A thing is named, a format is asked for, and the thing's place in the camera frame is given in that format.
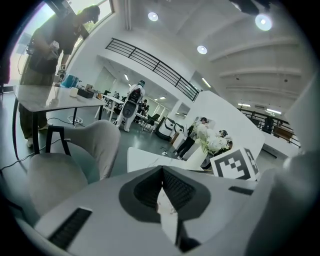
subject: black railing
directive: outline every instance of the black railing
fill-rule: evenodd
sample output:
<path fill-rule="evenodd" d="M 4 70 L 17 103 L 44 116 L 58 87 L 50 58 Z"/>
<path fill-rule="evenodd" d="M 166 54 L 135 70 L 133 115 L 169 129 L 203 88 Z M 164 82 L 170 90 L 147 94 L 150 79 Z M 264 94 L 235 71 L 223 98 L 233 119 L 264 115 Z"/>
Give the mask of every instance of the black railing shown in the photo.
<path fill-rule="evenodd" d="M 251 110 L 240 108 L 238 108 L 238 110 L 240 110 L 247 118 L 249 118 L 261 131 L 268 134 L 273 134 L 273 136 L 282 138 L 288 143 L 294 144 L 300 148 L 299 141 L 296 139 L 297 136 L 295 135 L 294 130 L 289 127 L 289 123 L 287 121 L 281 120 L 280 118 L 272 117 L 268 114 L 258 113 Z M 270 128 L 265 127 L 265 119 L 267 117 L 270 117 L 273 120 L 273 124 Z M 288 139 L 288 137 L 285 137 L 284 134 L 281 133 L 281 131 L 289 135 L 290 139 Z"/>
<path fill-rule="evenodd" d="M 199 91 L 175 70 L 150 53 L 116 38 L 112 38 L 106 49 L 138 62 L 167 80 L 193 102 L 196 100 Z"/>

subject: white chair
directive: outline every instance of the white chair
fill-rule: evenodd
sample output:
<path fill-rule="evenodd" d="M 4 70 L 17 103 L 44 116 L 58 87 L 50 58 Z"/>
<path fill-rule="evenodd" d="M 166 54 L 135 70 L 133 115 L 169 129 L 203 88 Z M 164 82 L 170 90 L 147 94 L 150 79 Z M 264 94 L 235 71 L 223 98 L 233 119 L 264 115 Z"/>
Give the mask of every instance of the white chair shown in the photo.
<path fill-rule="evenodd" d="M 60 132 L 66 154 L 50 153 L 52 132 Z M 27 187 L 40 216 L 88 185 L 81 167 L 70 155 L 70 143 L 86 150 L 97 162 L 100 180 L 108 178 L 120 142 L 119 129 L 107 120 L 99 120 L 84 128 L 50 126 L 46 153 L 36 154 L 30 161 Z"/>

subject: box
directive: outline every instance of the box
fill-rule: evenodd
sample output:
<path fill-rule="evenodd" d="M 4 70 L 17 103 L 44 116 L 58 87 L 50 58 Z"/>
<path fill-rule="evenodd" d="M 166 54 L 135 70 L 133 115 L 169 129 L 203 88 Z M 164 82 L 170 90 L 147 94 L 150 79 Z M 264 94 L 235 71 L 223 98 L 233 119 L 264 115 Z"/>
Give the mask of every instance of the box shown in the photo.
<path fill-rule="evenodd" d="M 87 90 L 83 90 L 83 89 L 79 89 L 78 90 L 78 95 L 85 97 L 87 99 L 90 99 L 94 96 L 93 92 L 87 91 Z"/>
<path fill-rule="evenodd" d="M 260 172 L 251 151 L 244 147 L 232 148 L 210 159 L 214 176 L 256 181 Z"/>

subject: ceiling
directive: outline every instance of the ceiling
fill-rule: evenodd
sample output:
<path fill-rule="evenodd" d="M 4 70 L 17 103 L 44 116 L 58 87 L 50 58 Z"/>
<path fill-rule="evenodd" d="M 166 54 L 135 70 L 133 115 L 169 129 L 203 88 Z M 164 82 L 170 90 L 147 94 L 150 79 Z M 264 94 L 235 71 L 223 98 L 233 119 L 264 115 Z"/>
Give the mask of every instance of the ceiling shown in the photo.
<path fill-rule="evenodd" d="M 132 69 L 127 68 L 126 66 L 123 66 L 117 62 L 114 62 L 112 60 L 102 58 L 103 64 L 105 68 L 117 79 L 117 81 L 122 82 L 124 84 L 137 84 L 140 80 L 145 81 L 144 90 L 145 90 L 145 96 L 149 97 L 150 99 L 158 99 L 157 103 L 164 106 L 165 108 L 172 110 L 174 105 L 177 102 L 177 98 L 174 97 L 172 94 L 168 93 L 166 90 L 164 90 L 161 86 L 154 83 L 153 81 L 147 79 L 143 75 L 133 71 Z M 185 105 L 181 105 L 179 108 L 179 111 L 181 113 L 186 114 L 189 111 L 189 108 Z"/>
<path fill-rule="evenodd" d="M 262 12 L 263 7 L 254 3 Z M 158 21 L 150 21 L 149 12 L 157 13 Z M 232 104 L 259 104 L 284 113 L 317 65 L 285 10 L 272 5 L 268 15 L 273 26 L 262 31 L 254 16 L 242 13 L 229 0 L 135 0 L 130 17 L 133 30 L 148 30 L 173 46 L 174 40 L 180 40 L 177 51 L 188 46 L 196 52 L 197 46 L 205 46 L 206 61 L 218 74 Z M 212 89 L 203 84 L 201 73 L 197 69 L 191 81 L 197 80 L 200 89 L 215 92 L 214 84 Z"/>

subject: shoe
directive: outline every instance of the shoe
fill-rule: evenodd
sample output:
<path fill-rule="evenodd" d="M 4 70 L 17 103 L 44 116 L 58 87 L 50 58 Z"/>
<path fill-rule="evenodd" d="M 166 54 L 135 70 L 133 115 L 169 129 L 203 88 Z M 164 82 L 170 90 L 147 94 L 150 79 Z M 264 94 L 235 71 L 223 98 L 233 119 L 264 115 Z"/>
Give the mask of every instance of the shoe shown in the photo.
<path fill-rule="evenodd" d="M 28 140 L 26 141 L 26 146 L 28 148 L 31 148 L 34 146 L 34 142 L 32 141 L 32 137 L 31 138 L 28 138 Z"/>
<path fill-rule="evenodd" d="M 38 128 L 39 131 L 42 131 L 42 130 L 48 130 L 49 126 L 52 126 L 53 124 L 52 123 L 47 123 L 44 127 L 41 127 L 41 128 Z"/>

